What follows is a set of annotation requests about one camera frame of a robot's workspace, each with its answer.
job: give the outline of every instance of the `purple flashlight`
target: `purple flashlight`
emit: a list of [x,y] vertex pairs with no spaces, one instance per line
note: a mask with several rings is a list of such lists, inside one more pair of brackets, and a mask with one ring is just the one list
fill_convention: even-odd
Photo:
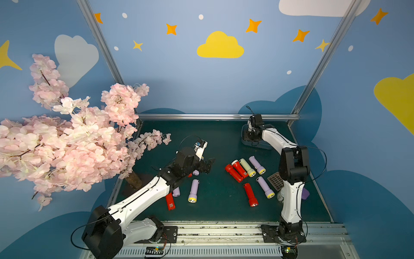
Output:
[[267,185],[267,182],[263,179],[263,177],[259,176],[256,181],[260,184],[260,187],[265,191],[265,195],[268,199],[274,196],[274,191]]
[[200,183],[199,180],[194,179],[193,183],[191,184],[191,191],[190,195],[188,195],[188,201],[191,203],[197,202],[197,191],[198,191],[198,184]]
[[249,157],[249,161],[253,164],[253,166],[256,168],[259,174],[264,174],[266,172],[266,169],[260,165],[260,163],[256,160],[254,155]]
[[173,197],[180,196],[180,187],[177,187],[173,190]]

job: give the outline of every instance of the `metal grid plate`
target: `metal grid plate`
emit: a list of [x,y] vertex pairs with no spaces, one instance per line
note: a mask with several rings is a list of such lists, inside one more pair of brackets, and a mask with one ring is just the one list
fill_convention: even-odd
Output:
[[284,186],[283,180],[280,177],[279,172],[276,172],[276,173],[272,174],[267,179],[273,185],[273,187],[276,189],[276,191],[280,191]]

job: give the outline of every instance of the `yellow star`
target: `yellow star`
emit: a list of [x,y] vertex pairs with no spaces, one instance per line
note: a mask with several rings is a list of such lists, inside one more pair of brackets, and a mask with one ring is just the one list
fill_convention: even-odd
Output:
[[305,36],[306,36],[309,32],[310,32],[310,31],[305,31],[305,32],[303,32],[303,31],[299,30],[299,31],[298,31],[298,36],[296,36],[296,38],[293,40],[293,42],[295,42],[295,41],[301,41],[301,42],[303,42],[303,40],[305,39]]
[[174,35],[177,35],[177,34],[176,34],[176,28],[177,28],[177,25],[171,26],[171,25],[167,24],[167,28],[168,28],[168,30],[167,30],[167,34],[174,34]]
[[249,27],[247,28],[247,31],[246,31],[246,32],[252,31],[252,32],[257,33],[257,32],[258,32],[258,26],[259,26],[259,24],[260,24],[261,22],[262,22],[262,21],[255,22],[255,21],[253,21],[252,19],[250,19],[250,25],[249,25]]
[[138,44],[138,43],[136,43],[135,41],[134,41],[134,43],[135,43],[134,48],[139,48],[139,49],[140,49],[140,51],[142,51],[142,49],[141,49],[141,45],[142,45],[143,43]]
[[104,24],[104,23],[102,22],[102,20],[101,20],[101,13],[100,13],[100,12],[99,12],[99,13],[97,13],[97,14],[95,14],[95,18],[96,18],[96,21],[97,21],[97,22]]
[[16,68],[18,70],[22,70],[16,63],[14,63],[8,56],[7,50],[9,49],[9,41],[6,41],[3,46],[0,47],[0,68],[4,66],[9,66],[12,68]]
[[380,8],[377,15],[371,19],[371,22],[375,22],[378,25],[381,19],[384,18],[384,16],[386,16],[387,14],[388,14],[387,12],[383,12],[382,9]]
[[325,43],[325,40],[322,40],[322,44],[320,44],[317,48],[315,48],[315,49],[318,49],[318,48],[320,48],[321,50],[322,50],[322,52],[325,50],[325,47],[326,46],[328,46],[329,45],[329,42],[328,43]]

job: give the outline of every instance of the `robotic arm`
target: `robotic arm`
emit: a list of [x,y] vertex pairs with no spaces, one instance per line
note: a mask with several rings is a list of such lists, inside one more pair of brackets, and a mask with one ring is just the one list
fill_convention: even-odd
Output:
[[207,142],[199,140],[194,148],[177,152],[173,162],[159,171],[149,184],[125,200],[105,209],[97,207],[91,214],[82,240],[97,259],[111,259],[126,245],[140,240],[158,242],[163,224],[156,218],[133,222],[151,204],[172,192],[194,170],[209,173],[215,159],[203,160]]
[[277,236],[286,242],[306,242],[302,228],[301,197],[311,170],[307,147],[289,141],[271,124],[265,125],[260,114],[250,117],[243,139],[250,142],[264,140],[280,154],[279,174],[284,182],[285,197]]

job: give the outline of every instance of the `tree trunk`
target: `tree trunk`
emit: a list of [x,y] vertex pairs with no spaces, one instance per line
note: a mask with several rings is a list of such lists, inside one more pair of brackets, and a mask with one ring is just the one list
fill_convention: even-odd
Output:
[[125,180],[130,184],[131,188],[138,191],[142,187],[142,180],[138,177],[138,175],[132,171]]

